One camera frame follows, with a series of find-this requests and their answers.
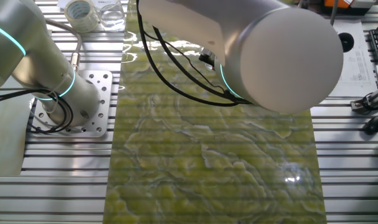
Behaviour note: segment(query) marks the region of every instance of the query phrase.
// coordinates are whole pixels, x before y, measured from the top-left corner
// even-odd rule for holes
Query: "black cable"
[[[194,100],[196,102],[199,102],[199,103],[204,103],[204,104],[207,104],[207,105],[212,105],[212,106],[237,106],[238,103],[216,103],[216,102],[211,102],[211,101],[207,101],[207,100],[203,100],[203,99],[200,99],[200,98],[197,98],[195,96],[191,96],[191,95],[188,95],[187,93],[184,93],[183,91],[181,91],[180,89],[176,88],[175,86],[173,86],[172,84],[170,84],[164,77],[163,75],[161,74],[161,72],[158,70],[151,54],[150,54],[150,51],[149,51],[149,48],[147,46],[147,41],[146,41],[146,36],[144,34],[144,27],[143,27],[143,19],[140,15],[140,12],[139,12],[139,0],[136,0],[136,10],[137,10],[137,13],[138,13],[138,24],[139,24],[139,30],[140,30],[140,36],[141,36],[141,40],[142,40],[142,43],[143,43],[143,47],[144,47],[144,51],[146,52],[146,55],[147,55],[147,58],[149,60],[149,63],[151,65],[151,67],[153,68],[153,70],[156,72],[157,76],[159,77],[159,79],[161,79],[161,81],[167,85],[170,89],[174,90],[176,93],[190,99],[190,100]]]
[[[154,28],[154,31],[155,31],[155,33],[156,33],[156,35],[157,35],[157,39],[155,38],[155,37],[151,37],[149,34],[147,34],[146,33],[146,31],[144,32],[144,34],[145,35],[147,35],[147,36],[149,36],[150,38],[152,38],[152,39],[154,39],[154,40],[158,40],[158,41],[160,41],[160,43],[161,43],[161,45],[163,46],[163,49],[164,49],[164,51],[168,54],[168,56],[169,56],[169,58],[175,63],[175,65],[188,77],[188,78],[190,78],[190,80],[192,80],[195,84],[197,84],[197,85],[199,85],[199,86],[201,86],[201,87],[203,87],[203,89],[205,89],[205,90],[212,90],[212,91],[215,91],[215,90],[213,90],[213,89],[211,89],[211,88],[209,88],[208,86],[205,86],[204,84],[202,84],[200,81],[198,81],[196,78],[194,78],[177,60],[176,60],[176,58],[175,58],[175,56],[171,53],[171,51],[168,49],[168,47],[166,46],[166,44],[169,44],[170,46],[172,46],[175,50],[177,50],[180,54],[182,54],[183,56],[185,56],[180,50],[178,50],[177,48],[175,48],[172,44],[170,44],[170,43],[168,43],[168,42],[166,42],[164,39],[163,39],[163,37],[162,37],[162,35],[161,35],[161,33],[159,32],[159,30],[157,29],[157,28],[155,28],[155,27],[153,27]],[[217,92],[217,91],[215,91],[215,92],[217,92],[217,93],[219,93],[219,95],[217,95],[217,96],[220,96],[220,97],[223,97],[223,98],[225,98],[225,99],[228,99],[228,100],[230,100],[230,101],[233,101],[233,102],[235,102],[235,103],[239,103],[239,104],[252,104],[251,102],[249,102],[249,101],[247,101],[247,100],[245,100],[245,99],[243,99],[243,98],[237,98],[236,96],[234,96],[233,94],[231,94],[231,92],[230,91],[228,91],[228,90],[224,90],[223,89],[223,91],[224,91],[224,93],[222,94],[223,96],[220,96],[220,94],[221,93],[219,93],[219,92]]]
[[[153,40],[158,40],[157,38],[155,38],[155,37],[152,37],[152,36],[150,36],[146,31],[144,32],[144,34],[147,36],[147,37],[149,37],[150,39],[153,39]],[[220,86],[220,85],[214,85],[214,84],[212,84],[207,78],[206,78],[206,76],[205,75],[203,75],[193,64],[192,64],[192,62],[191,62],[191,59],[188,57],[188,56],[186,56],[183,52],[181,52],[178,48],[176,48],[175,46],[173,46],[171,43],[169,43],[168,41],[165,41],[165,44],[168,44],[170,47],[172,47],[174,50],[176,50],[179,54],[181,54],[183,57],[185,57],[186,58],[186,60],[189,62],[189,64],[190,64],[190,66],[198,73],[198,74],[200,74],[200,76],[205,80],[205,81],[207,81],[207,83],[210,85],[210,86],[212,86],[212,87],[214,87],[214,88],[220,88],[223,92],[225,92],[225,90]]]
[[[157,35],[157,38],[158,38],[158,41],[161,43],[161,46],[163,47],[164,51],[167,53],[167,55],[169,56],[169,58],[174,62],[174,64],[176,65],[177,68],[180,69],[180,71],[185,74],[185,76],[187,78],[189,78],[190,80],[192,80],[195,84],[199,85],[201,88],[205,89],[206,91],[208,91],[209,93],[212,93],[214,95],[217,95],[219,97],[222,97],[222,98],[225,98],[225,99],[228,99],[230,100],[229,98],[227,98],[225,96],[224,93],[219,93],[218,91],[215,91],[211,88],[209,88],[208,86],[204,85],[202,82],[200,82],[198,79],[194,78],[183,66],[182,64],[179,63],[179,61],[176,59],[176,57],[171,53],[171,51],[168,49],[166,43],[165,43],[165,40],[163,39],[161,33],[159,32],[159,30],[155,27],[153,27],[156,35]]]
[[[339,1],[339,0],[334,0],[333,11],[331,12],[330,24],[331,24],[332,26],[334,25],[334,21],[335,21],[335,19],[336,19],[336,15],[337,15],[338,1]]]
[[[35,128],[36,131],[29,131],[29,132],[41,133],[41,134],[51,134],[51,133],[61,132],[71,125],[71,123],[73,121],[73,111],[72,111],[70,105],[63,98],[56,99],[56,97],[54,95],[49,94],[49,93],[52,93],[51,90],[23,90],[23,91],[17,91],[17,92],[14,92],[14,93],[8,93],[8,94],[5,94],[5,95],[0,95],[0,102],[4,101],[4,100],[11,99],[11,98],[15,98],[15,97],[18,97],[18,96],[30,94],[30,93],[43,93],[43,94],[46,94],[49,97],[51,97],[54,101],[56,101],[60,105],[61,109],[64,112],[64,118],[63,118],[63,121],[58,126],[53,127],[50,130],[39,131],[39,128],[32,126],[33,128]],[[67,105],[67,108],[69,109],[69,112],[70,112],[70,120],[68,121],[67,124],[66,124],[66,122],[67,122],[68,114],[67,114],[67,110],[65,109],[65,106],[63,104]]]
[[[50,92],[51,92],[50,90],[24,90],[24,91],[18,91],[18,92],[14,92],[14,93],[5,94],[5,95],[0,95],[0,101],[8,100],[8,99],[11,99],[11,98],[14,98],[14,97],[18,97],[18,96],[22,96],[22,95],[26,95],[26,94],[30,94],[30,93],[43,93],[43,94],[47,94],[47,93],[50,93]],[[53,100],[56,100],[56,98],[53,95],[50,95],[50,97]],[[38,133],[54,133],[54,132],[59,132],[59,130],[57,130],[57,128],[62,127],[62,125],[65,124],[65,122],[67,120],[67,112],[65,111],[65,108],[63,106],[62,106],[62,109],[63,109],[64,115],[65,115],[65,118],[64,118],[63,122],[60,123],[58,126],[52,128],[51,130],[41,131],[41,132],[38,131]]]

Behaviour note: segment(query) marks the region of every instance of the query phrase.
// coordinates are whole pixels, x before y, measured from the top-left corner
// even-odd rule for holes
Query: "green marble slab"
[[[219,108],[175,94],[150,68],[134,2],[128,5],[104,223],[326,223],[310,112]],[[200,46],[165,38],[220,84],[197,60]],[[158,42],[149,47],[174,85],[223,102],[193,85]]]

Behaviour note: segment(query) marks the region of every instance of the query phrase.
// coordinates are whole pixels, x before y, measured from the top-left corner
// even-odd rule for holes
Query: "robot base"
[[[107,132],[108,111],[110,110],[111,88],[113,84],[113,74],[109,71],[80,71],[82,78],[92,82],[100,94],[99,109],[95,115],[84,125],[67,128],[56,134],[34,134],[37,138],[101,138]],[[40,121],[34,118],[32,125],[48,130],[50,126],[56,125],[46,114],[40,101],[37,102],[35,115]]]

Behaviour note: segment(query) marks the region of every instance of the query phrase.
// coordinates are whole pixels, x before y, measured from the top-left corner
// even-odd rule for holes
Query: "orange object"
[[[334,0],[324,0],[324,6],[333,7],[334,6]],[[347,9],[348,7],[349,7],[349,4],[346,3],[344,0],[338,1],[338,8]]]

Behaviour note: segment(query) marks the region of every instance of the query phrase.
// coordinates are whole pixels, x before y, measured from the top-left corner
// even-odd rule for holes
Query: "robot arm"
[[[266,109],[294,113],[336,86],[343,47],[321,16],[277,0],[140,0],[153,26],[211,50],[221,82]]]
[[[72,126],[91,118],[98,109],[100,95],[94,85],[74,70],[50,38],[45,18],[32,0],[0,1],[0,86],[11,76],[24,87],[54,90],[72,107]],[[50,108],[55,103],[36,93]],[[50,118],[61,123],[64,112],[56,108]]]

